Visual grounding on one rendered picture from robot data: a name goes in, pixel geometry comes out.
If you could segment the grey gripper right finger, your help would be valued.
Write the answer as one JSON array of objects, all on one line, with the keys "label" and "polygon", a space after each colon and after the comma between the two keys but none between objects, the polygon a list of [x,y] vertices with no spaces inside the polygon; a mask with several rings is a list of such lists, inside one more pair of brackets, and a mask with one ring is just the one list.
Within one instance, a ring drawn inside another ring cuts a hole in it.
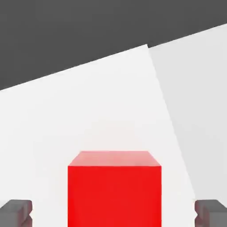
[{"label": "grey gripper right finger", "polygon": [[196,200],[195,227],[227,227],[227,207],[218,200]]}]

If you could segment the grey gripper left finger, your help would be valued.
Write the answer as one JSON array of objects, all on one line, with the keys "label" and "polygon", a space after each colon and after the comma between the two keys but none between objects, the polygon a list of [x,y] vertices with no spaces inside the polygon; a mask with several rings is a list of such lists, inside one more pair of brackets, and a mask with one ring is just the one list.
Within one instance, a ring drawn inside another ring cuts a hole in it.
[{"label": "grey gripper left finger", "polygon": [[0,227],[32,227],[31,200],[9,200],[0,208]]}]

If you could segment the small red cube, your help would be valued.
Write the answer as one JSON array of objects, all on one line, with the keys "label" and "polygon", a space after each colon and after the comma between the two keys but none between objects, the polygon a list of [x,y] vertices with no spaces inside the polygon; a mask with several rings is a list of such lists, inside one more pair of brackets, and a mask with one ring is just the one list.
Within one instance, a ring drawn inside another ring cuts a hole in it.
[{"label": "small red cube", "polygon": [[161,165],[147,151],[82,151],[67,180],[67,227],[162,227]]}]

